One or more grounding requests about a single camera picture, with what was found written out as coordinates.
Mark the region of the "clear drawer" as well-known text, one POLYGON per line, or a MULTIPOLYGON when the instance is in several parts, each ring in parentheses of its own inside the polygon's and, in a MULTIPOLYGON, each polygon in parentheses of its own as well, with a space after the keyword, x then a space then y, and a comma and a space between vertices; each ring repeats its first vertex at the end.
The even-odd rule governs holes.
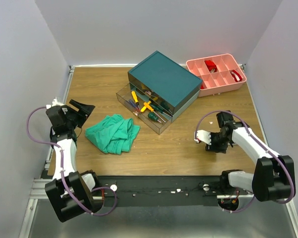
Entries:
POLYGON ((165 116, 164 114, 161 114, 157 111, 154 110, 154 113, 157 114, 159 117, 163 118, 165 120, 165 122, 163 123, 159 123, 159 122, 155 122, 150 120, 147 115, 148 113, 150 113, 151 111, 149 111, 148 109, 146 109, 143 113, 141 112, 142 107, 144 106, 144 102, 148 102, 151 101, 150 105, 156 105, 158 106, 153 99, 151 99, 150 97, 148 97, 146 94, 144 94, 141 90, 139 90, 137 87, 135 87, 133 84, 127 84, 126 86, 124 86, 122 89, 120 89, 117 93, 116 93, 116 97, 117 100, 124 106, 126 107, 130 112, 132 112, 134 114, 135 117, 137 117, 138 119, 140 119, 142 122, 144 122, 148 127, 150 127, 154 132, 156 132, 157 134, 162 134, 169 125, 171 125, 172 122, 172 117, 168 117, 165 116), (131 91, 135 91, 137 94, 137 98, 139 101, 139 105, 138 108, 140 110, 140 112, 133 112, 131 110, 129 110, 127 108, 127 103, 126 101, 129 99, 133 100, 131 91))

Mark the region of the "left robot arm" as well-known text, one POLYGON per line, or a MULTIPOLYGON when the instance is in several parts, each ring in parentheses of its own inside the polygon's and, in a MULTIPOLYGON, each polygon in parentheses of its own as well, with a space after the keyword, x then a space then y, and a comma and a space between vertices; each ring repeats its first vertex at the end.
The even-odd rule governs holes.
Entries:
POLYGON ((46 106, 46 115, 52 127, 50 142, 55 151, 55 172, 52 181, 45 185, 48 199, 61 222, 84 212, 96 212, 100 202, 93 196, 100 191, 100 182, 92 170, 80 173, 76 169, 77 134, 95 106, 70 100, 68 105, 57 99, 46 106))

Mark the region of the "yellow screwdriver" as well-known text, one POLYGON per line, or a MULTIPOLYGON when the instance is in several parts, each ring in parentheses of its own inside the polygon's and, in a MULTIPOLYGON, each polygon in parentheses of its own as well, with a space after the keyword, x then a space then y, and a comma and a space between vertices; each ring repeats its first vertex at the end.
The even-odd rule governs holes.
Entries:
POLYGON ((138 101, 136 92, 135 91, 131 91, 131 94, 132 94, 133 100, 135 101, 136 105, 138 106, 139 105, 139 101, 138 101))
POLYGON ((141 112, 143 113, 145 110, 147 109, 147 107, 144 105, 141 109, 141 112))

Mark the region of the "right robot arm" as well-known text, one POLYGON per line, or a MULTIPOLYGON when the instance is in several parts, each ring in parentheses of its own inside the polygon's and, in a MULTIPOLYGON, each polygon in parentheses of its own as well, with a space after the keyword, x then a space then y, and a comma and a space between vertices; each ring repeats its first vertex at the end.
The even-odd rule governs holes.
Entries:
POLYGON ((269 148, 252 131, 250 126, 231 111, 215 111, 219 132, 196 129, 194 140, 204 142, 206 151, 226 153, 228 146, 238 145, 255 164, 254 173, 242 170, 223 171, 219 190, 224 194, 236 188, 246 190, 258 201, 290 202, 296 194, 294 161, 269 148))

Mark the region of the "orange screwdriver short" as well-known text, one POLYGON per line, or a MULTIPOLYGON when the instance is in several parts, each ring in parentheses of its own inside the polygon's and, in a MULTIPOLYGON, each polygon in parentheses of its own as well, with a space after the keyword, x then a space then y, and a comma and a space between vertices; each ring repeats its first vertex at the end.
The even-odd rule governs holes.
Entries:
POLYGON ((151 107, 150 104, 148 105, 147 102, 144 102, 144 105, 147 107, 147 109, 148 109, 149 111, 154 112, 154 109, 151 107))

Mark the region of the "green small screwdriver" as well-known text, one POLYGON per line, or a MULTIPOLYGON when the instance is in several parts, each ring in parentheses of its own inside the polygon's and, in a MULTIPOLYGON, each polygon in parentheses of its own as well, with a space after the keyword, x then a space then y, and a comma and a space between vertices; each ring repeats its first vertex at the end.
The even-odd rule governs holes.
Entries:
POLYGON ((159 122, 159 123, 163 123, 165 122, 165 120, 161 117, 159 117, 157 114, 155 114, 154 112, 150 112, 148 113, 147 117, 152 120, 152 121, 155 121, 155 122, 159 122))

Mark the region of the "green long screwdriver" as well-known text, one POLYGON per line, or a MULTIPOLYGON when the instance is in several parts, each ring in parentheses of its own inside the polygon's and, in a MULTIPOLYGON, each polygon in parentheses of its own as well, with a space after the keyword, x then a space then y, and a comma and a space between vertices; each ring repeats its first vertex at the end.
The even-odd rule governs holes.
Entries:
POLYGON ((164 114, 165 116, 171 117, 171 115, 170 115, 169 113, 165 112, 164 109, 162 109, 162 108, 160 108, 160 107, 158 107, 158 106, 156 106, 156 105, 151 105, 151 107, 152 107, 155 111, 157 111, 157 112, 159 112, 159 113, 161 113, 161 114, 164 114))

